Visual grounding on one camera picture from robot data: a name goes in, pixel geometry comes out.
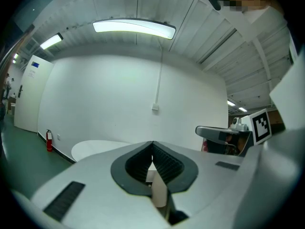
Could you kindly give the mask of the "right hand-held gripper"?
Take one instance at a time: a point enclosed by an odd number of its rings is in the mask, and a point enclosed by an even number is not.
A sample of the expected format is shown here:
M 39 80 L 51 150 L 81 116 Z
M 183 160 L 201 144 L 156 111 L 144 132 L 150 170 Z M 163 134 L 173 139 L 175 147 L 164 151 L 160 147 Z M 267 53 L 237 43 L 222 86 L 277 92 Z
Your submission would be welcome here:
M 245 156 L 247 150 L 255 145 L 259 145 L 272 136 L 271 125 L 266 109 L 256 113 L 246 115 L 242 118 L 235 117 L 230 129 L 208 126 L 197 126 L 195 133 L 207 140 L 218 144 L 226 144 L 227 136 L 239 135 L 246 139 L 239 156 Z

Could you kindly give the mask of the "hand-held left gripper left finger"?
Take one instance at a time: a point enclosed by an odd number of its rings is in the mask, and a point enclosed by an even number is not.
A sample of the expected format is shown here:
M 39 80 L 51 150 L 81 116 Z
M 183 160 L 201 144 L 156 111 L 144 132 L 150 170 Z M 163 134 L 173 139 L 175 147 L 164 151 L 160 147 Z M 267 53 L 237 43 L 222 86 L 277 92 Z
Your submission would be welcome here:
M 150 142 L 124 146 L 76 162 L 32 196 L 51 222 L 69 229 L 167 229 L 170 224 L 152 203 L 146 178 Z

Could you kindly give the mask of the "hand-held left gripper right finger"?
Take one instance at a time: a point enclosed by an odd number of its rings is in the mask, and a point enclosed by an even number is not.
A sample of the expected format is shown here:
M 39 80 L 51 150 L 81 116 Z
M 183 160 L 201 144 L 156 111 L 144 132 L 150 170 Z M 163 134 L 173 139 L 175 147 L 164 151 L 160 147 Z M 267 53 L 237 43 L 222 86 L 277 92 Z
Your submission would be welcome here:
M 152 202 L 166 218 L 170 210 L 188 217 L 202 211 L 228 186 L 243 161 L 237 156 L 201 152 L 165 142 L 162 145 L 176 153 L 183 162 L 185 180 L 192 182 L 186 190 L 170 193 L 169 185 L 155 166 L 157 159 L 153 158 Z

